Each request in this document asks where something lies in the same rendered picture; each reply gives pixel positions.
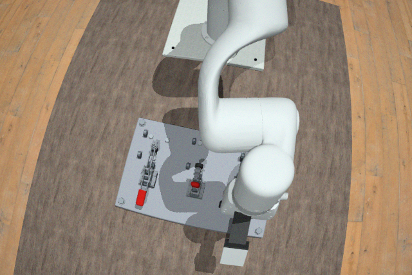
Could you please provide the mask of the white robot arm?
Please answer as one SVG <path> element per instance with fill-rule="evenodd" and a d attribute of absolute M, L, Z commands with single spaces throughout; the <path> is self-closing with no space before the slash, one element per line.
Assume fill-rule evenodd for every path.
<path fill-rule="evenodd" d="M 234 212 L 221 264 L 243 267 L 251 216 L 265 214 L 287 200 L 295 173 L 299 112 L 288 98 L 219 98 L 220 75 L 236 52 L 287 28 L 286 0 L 208 0 L 201 35 L 211 47 L 198 79 L 201 141 L 215 153 L 248 152 L 232 191 L 242 213 Z"/>

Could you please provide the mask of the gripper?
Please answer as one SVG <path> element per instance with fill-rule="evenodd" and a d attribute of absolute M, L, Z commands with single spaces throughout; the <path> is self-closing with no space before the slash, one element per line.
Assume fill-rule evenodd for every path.
<path fill-rule="evenodd" d="M 220 204 L 219 204 L 220 211 L 221 211 L 223 214 L 232 215 L 232 216 L 234 216 L 234 212 L 235 212 L 235 211 L 236 211 L 236 212 L 239 212 L 239 213 L 242 213 L 242 212 L 235 206 L 235 204 L 234 204 L 234 202 L 233 202 L 233 199 L 232 199 L 232 190 L 233 190 L 235 181 L 236 181 L 236 178 L 233 179 L 233 180 L 231 180 L 231 181 L 227 184 L 227 186 L 226 186 L 226 188 L 225 188 L 225 190 L 224 190 L 224 192 L 223 192 L 223 196 L 222 196 L 223 198 L 222 198 L 222 200 L 220 201 Z M 247 215 L 247 214 L 245 214 L 245 213 L 243 213 L 243 214 L 245 214 L 245 215 L 247 215 L 247 216 L 251 216 L 252 219 L 257 219 L 257 220 L 270 220 L 270 219 L 272 219 L 272 218 L 274 217 L 274 215 L 276 214 L 276 211 L 277 211 L 277 209 L 278 209 L 278 207 L 279 207 L 279 203 L 280 203 L 280 202 L 278 202 L 277 204 L 275 204 L 275 205 L 273 206 L 273 208 L 271 208 L 271 210 L 269 210 L 269 211 L 268 211 L 267 213 L 265 213 L 265 214 L 261 214 L 261 215 L 257 215 L 257 216 L 251 216 L 251 215 Z"/>

